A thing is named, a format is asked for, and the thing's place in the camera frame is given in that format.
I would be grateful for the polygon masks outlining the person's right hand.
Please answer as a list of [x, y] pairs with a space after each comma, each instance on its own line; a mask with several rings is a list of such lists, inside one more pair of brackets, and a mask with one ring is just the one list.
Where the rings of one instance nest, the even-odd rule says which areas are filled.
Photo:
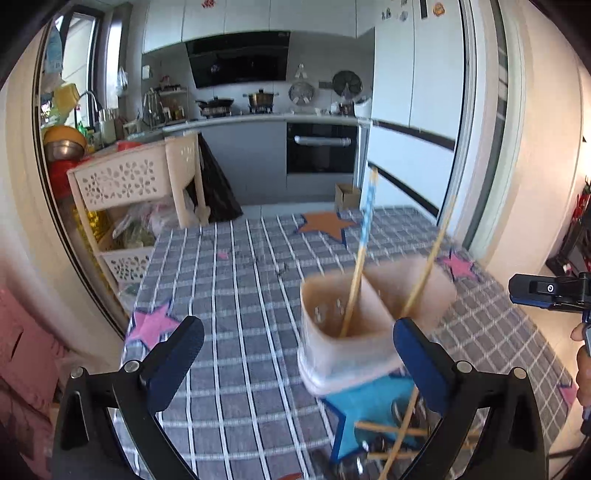
[[[584, 341], [583, 323], [579, 324], [571, 332], [571, 339], [576, 342]], [[577, 375], [576, 383], [578, 385], [577, 399], [583, 407], [590, 407], [591, 404], [591, 360], [583, 345], [579, 348], [577, 357]]]

